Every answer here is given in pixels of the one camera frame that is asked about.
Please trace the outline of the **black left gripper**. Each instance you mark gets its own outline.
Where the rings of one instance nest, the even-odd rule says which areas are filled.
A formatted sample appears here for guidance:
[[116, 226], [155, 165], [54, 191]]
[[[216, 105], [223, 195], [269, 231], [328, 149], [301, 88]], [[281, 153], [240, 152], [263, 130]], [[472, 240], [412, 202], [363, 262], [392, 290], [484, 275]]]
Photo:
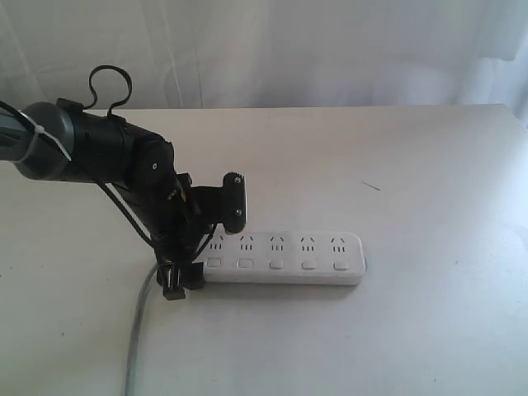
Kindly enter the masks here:
[[[167, 198], [160, 202], [159, 213], [155, 215], [154, 231], [151, 232], [155, 252], [164, 260], [173, 262], [158, 264], [157, 269], [156, 280], [162, 287], [166, 300], [185, 299], [184, 288], [205, 287], [204, 263], [193, 261], [206, 234], [206, 224], [192, 190], [191, 175], [179, 173], [173, 181]], [[183, 267], [183, 286], [180, 282], [180, 268], [174, 263], [188, 264]]]

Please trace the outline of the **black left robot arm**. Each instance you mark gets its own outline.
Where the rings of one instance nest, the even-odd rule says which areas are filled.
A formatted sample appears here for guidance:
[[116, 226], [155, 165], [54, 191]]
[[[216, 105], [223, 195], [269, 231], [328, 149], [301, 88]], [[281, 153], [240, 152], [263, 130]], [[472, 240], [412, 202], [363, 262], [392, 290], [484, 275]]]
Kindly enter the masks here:
[[23, 110], [3, 102], [1, 159], [31, 180], [97, 185], [153, 249], [166, 299], [204, 287], [197, 258], [215, 221], [202, 190], [177, 172], [175, 149], [161, 135], [65, 99]]

